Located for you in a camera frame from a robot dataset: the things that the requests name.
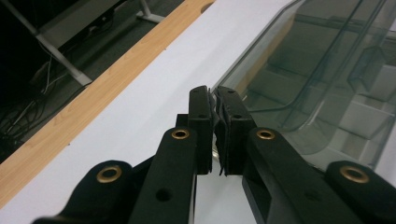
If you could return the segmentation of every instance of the white sheet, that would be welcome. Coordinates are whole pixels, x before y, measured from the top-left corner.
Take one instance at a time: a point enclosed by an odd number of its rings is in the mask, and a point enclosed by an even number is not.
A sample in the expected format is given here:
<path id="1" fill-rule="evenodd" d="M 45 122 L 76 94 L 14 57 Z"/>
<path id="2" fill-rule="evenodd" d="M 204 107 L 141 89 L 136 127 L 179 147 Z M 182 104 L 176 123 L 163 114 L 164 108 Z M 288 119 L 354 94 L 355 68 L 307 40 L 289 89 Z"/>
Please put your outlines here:
<path id="1" fill-rule="evenodd" d="M 217 0 L 0 211 L 0 223 L 59 213 L 99 162 L 152 156 L 177 113 L 187 113 L 190 89 L 215 86 L 289 2 Z M 198 180 L 196 223 L 255 223 L 241 179 L 213 175 Z"/>

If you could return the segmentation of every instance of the clear plastic container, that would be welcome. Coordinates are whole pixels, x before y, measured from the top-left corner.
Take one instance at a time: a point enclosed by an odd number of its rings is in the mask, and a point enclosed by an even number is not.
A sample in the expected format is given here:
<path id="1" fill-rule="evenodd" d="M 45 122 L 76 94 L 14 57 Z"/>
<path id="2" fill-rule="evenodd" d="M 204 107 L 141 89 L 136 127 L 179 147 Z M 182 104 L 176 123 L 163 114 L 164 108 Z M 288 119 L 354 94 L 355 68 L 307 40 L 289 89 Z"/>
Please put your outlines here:
<path id="1" fill-rule="evenodd" d="M 396 0 L 295 1 L 220 86 L 318 168 L 374 168 L 395 120 L 395 54 L 384 49 L 395 17 Z"/>

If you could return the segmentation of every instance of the wooden board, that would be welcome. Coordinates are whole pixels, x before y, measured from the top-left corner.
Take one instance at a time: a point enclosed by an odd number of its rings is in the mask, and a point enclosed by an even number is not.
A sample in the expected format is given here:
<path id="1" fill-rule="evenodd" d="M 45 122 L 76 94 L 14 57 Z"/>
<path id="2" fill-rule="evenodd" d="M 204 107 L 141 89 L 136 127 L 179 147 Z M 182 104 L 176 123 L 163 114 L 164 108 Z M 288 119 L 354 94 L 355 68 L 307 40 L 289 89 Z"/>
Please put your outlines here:
<path id="1" fill-rule="evenodd" d="M 0 208 L 28 184 L 213 0 L 186 0 L 0 165 Z"/>

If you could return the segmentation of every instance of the brass screw hole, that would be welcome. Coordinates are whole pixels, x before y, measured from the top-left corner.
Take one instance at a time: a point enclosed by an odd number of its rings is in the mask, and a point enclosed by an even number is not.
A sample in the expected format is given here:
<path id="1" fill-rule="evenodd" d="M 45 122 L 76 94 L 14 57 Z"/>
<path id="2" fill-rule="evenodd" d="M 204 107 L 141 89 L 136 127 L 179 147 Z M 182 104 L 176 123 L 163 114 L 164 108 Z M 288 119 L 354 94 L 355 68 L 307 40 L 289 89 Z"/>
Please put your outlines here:
<path id="1" fill-rule="evenodd" d="M 340 168 L 340 173 L 346 179 L 359 184 L 365 184 L 370 181 L 369 176 L 363 170 L 353 166 L 343 166 Z"/>
<path id="2" fill-rule="evenodd" d="M 256 134 L 258 137 L 260 137 L 260 139 L 264 140 L 271 140 L 275 138 L 275 134 L 269 130 L 259 130 Z"/>
<path id="3" fill-rule="evenodd" d="M 184 129 L 177 129 L 172 132 L 172 137 L 176 139 L 185 139 L 190 136 L 189 131 L 184 130 Z"/>
<path id="4" fill-rule="evenodd" d="M 107 166 L 96 175 L 96 179 L 99 183 L 106 184 L 117 180 L 121 174 L 122 170 L 118 165 Z"/>

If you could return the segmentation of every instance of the white table surface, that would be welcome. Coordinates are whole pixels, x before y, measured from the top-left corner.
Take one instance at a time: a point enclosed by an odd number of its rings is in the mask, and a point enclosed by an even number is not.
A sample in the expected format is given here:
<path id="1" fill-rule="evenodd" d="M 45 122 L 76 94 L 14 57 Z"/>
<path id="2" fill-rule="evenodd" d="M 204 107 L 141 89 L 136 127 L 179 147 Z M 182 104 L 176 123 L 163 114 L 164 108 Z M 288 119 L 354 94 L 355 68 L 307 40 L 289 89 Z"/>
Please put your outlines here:
<path id="1" fill-rule="evenodd" d="M 0 224 L 54 216 L 97 163 L 154 155 L 190 89 L 216 86 L 291 0 L 217 0 L 2 210 Z M 255 223 L 241 178 L 199 176 L 195 223 Z"/>

